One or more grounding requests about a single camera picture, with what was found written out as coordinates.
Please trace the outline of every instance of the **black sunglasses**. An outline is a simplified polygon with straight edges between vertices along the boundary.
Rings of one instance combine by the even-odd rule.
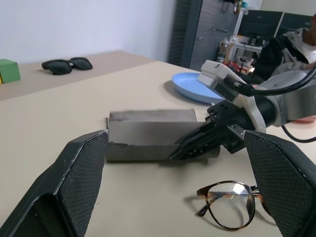
[[[251,223],[256,210],[255,198],[260,198],[262,207],[271,216],[257,186],[224,181],[198,190],[197,196],[205,199],[206,205],[196,216],[203,217],[209,211],[215,222],[228,230],[240,230]]]
[[[50,70],[53,75],[64,75],[71,73],[73,68],[80,70],[91,70],[92,64],[87,58],[71,58],[70,60],[55,59],[44,62],[41,67]]]

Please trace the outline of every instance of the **blue plate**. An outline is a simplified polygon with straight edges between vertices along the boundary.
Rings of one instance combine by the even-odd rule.
[[[208,89],[198,81],[200,73],[178,73],[172,77],[172,82],[181,94],[207,104],[217,104],[223,98]]]

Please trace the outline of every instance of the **green block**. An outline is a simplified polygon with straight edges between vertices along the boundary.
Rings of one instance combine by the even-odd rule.
[[[0,59],[0,76],[2,83],[20,80],[21,76],[18,64],[8,59]]]

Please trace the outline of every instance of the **tortoiseshell glasses frame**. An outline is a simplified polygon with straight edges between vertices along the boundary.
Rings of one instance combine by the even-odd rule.
[[[245,194],[245,195],[249,195],[248,197],[248,200],[247,200],[247,204],[246,204],[246,209],[247,209],[247,212],[249,214],[249,221],[239,227],[239,228],[230,228],[230,227],[227,227],[227,226],[224,226],[222,225],[214,216],[212,210],[211,210],[211,205],[218,199],[220,198],[226,198],[226,197],[233,197],[235,195],[235,192],[230,192],[230,191],[227,191],[227,192],[210,192],[210,189],[215,187],[215,186],[218,186],[218,185],[221,185],[221,184],[239,184],[239,185],[242,185],[244,186],[245,190],[246,191],[243,191],[241,194]],[[208,195],[209,193],[212,194],[212,199],[209,200],[208,199]],[[253,220],[254,216],[255,216],[255,211],[256,211],[256,203],[255,203],[255,198],[260,198],[261,200],[261,204],[264,208],[264,210],[271,216],[271,213],[267,207],[267,205],[265,204],[262,196],[260,195],[260,192],[259,192],[259,189],[257,186],[248,186],[244,183],[241,183],[241,182],[238,182],[238,181],[223,181],[223,182],[220,182],[220,183],[216,183],[216,184],[213,184],[213,185],[210,185],[210,186],[207,186],[205,188],[202,188],[202,189],[199,189],[197,191],[197,195],[199,197],[204,197],[205,198],[205,201],[206,201],[206,205],[204,207],[202,207],[197,213],[196,213],[196,216],[198,217],[203,217],[205,216],[205,214],[207,213],[207,211],[210,212],[211,216],[213,217],[214,221],[221,227],[225,228],[225,229],[228,229],[228,230],[241,230],[245,227],[247,227],[251,221]]]

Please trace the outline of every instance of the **textured gripper pad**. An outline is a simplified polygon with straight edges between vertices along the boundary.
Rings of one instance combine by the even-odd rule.
[[[84,144],[58,194],[78,237],[85,235],[99,194],[108,136]]]
[[[282,235],[302,236],[315,213],[315,165],[278,137],[248,131],[244,140],[259,190]]]

